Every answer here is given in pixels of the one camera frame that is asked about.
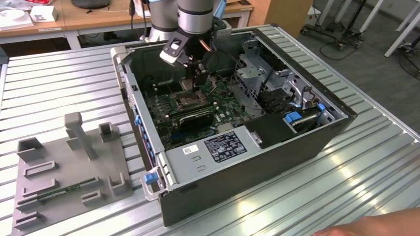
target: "metal rod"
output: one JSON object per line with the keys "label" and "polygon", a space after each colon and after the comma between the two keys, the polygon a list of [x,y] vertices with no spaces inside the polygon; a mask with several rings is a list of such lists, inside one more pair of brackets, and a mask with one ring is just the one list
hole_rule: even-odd
{"label": "metal rod", "polygon": [[204,47],[204,49],[210,52],[211,51],[211,47],[208,46],[208,44],[204,42],[203,39],[199,40],[202,46]]}
{"label": "metal rod", "polygon": [[308,117],[306,117],[306,118],[302,118],[302,119],[296,120],[295,122],[291,123],[291,125],[292,125],[292,126],[296,126],[296,125],[299,125],[300,123],[304,123],[304,122],[307,122],[308,120],[312,120],[312,119],[316,118],[318,116],[319,116],[319,113],[318,113],[318,114],[314,114],[314,115],[311,115],[311,116],[308,116]]}

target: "metal table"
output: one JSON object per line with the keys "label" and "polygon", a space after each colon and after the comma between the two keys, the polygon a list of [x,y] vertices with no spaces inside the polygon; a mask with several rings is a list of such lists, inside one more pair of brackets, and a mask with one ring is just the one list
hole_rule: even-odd
{"label": "metal table", "polygon": [[11,233],[18,140],[66,137],[62,115],[84,130],[111,121],[123,132],[134,195],[32,235],[310,235],[363,215],[420,205],[419,135],[279,28],[260,30],[360,114],[316,158],[171,227],[143,195],[144,171],[110,46],[12,58],[2,70],[0,235]]}

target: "cable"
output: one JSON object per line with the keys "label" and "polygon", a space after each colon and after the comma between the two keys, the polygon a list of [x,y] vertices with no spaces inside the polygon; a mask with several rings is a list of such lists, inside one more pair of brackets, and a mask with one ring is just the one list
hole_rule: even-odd
{"label": "cable", "polygon": [[236,64],[239,64],[239,61],[236,60],[236,58],[232,56],[232,54],[230,54],[226,50],[219,49],[216,52],[223,52],[226,55],[230,56],[230,58],[236,62]]}
{"label": "cable", "polygon": [[343,0],[343,2],[342,2],[340,5],[339,5],[339,8],[336,9],[336,13],[335,13],[334,19],[336,18],[336,15],[338,15],[339,12],[340,12],[340,9],[342,9],[342,6],[343,6],[344,2],[346,2],[346,0]]}
{"label": "cable", "polygon": [[99,36],[99,33],[95,36],[87,36],[86,35],[86,37],[88,37],[88,38],[96,38],[98,36]]}
{"label": "cable", "polygon": [[82,35],[83,37],[84,37],[84,39],[87,40],[87,41],[90,41],[91,43],[94,43],[94,44],[96,44],[96,45],[99,45],[99,46],[103,46],[104,44],[102,44],[102,43],[98,43],[98,42],[95,42],[94,40],[91,40],[91,39],[88,39],[88,38],[86,38],[86,35]]}
{"label": "cable", "polygon": [[136,41],[138,41],[138,40],[140,39],[140,37],[139,37],[136,31],[134,30],[134,15],[135,15],[135,13],[136,13],[136,7],[135,7],[135,5],[134,5],[134,0],[130,0],[128,13],[130,13],[130,15],[131,15],[131,21],[130,21],[131,31],[132,31],[132,34],[134,34],[134,36],[135,36],[135,38],[136,38]]}
{"label": "cable", "polygon": [[415,66],[415,68],[416,68],[418,71],[419,71],[419,67],[415,65],[415,63],[412,62],[412,60],[407,57],[407,55],[406,55],[403,52],[402,52],[402,55],[400,55],[400,57],[399,57],[399,64],[400,64],[402,69],[403,69],[416,80],[420,81],[420,78],[419,78],[416,75],[414,75],[414,74],[404,68],[403,63],[402,63],[402,58],[403,58],[403,57],[406,57],[406,59],[410,61],[410,63]]}
{"label": "cable", "polygon": [[332,57],[330,57],[330,56],[327,56],[326,54],[324,54],[324,52],[323,52],[323,48],[326,48],[328,45],[332,45],[335,42],[331,42],[331,43],[328,43],[328,44],[326,44],[322,48],[320,48],[320,54],[324,56],[324,57],[327,57],[328,59],[331,59],[331,60],[344,60],[350,55],[352,55],[356,51],[358,51],[358,49],[355,49],[355,51],[352,51],[350,54],[347,54],[344,57],[342,57],[342,58],[332,58]]}
{"label": "cable", "polygon": [[144,23],[144,31],[143,31],[143,38],[147,37],[147,23],[146,23],[146,11],[144,11],[144,3],[142,0],[142,11],[143,11],[143,23]]}
{"label": "cable", "polygon": [[315,27],[322,27],[322,24],[320,24],[320,19],[318,18],[318,14],[316,14],[316,7],[315,7],[315,0],[314,0],[314,3],[312,3],[312,8],[314,8],[314,14],[315,14],[315,18],[316,18],[316,24],[315,24]]}

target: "barcode sticker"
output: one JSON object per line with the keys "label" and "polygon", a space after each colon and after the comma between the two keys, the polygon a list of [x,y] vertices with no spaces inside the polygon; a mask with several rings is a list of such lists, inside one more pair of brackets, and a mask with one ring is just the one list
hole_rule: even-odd
{"label": "barcode sticker", "polygon": [[199,150],[199,146],[198,145],[192,145],[190,147],[183,148],[184,154],[191,154],[194,152],[196,152]]}
{"label": "barcode sticker", "polygon": [[58,30],[62,30],[60,27],[58,28],[46,28],[46,29],[39,29],[39,32],[46,32],[46,31],[58,31]]}

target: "green circuit board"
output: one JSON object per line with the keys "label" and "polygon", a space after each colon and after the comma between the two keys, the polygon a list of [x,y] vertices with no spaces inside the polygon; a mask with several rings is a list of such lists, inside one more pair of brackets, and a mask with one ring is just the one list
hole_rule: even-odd
{"label": "green circuit board", "polygon": [[[238,127],[251,117],[243,110],[231,89],[230,78],[208,80],[199,92],[182,88],[180,82],[151,85],[146,93],[146,103],[152,115],[155,127],[166,149],[218,134],[218,127],[231,123]],[[212,120],[211,124],[198,126],[194,130],[182,130],[179,124],[198,114]]]}

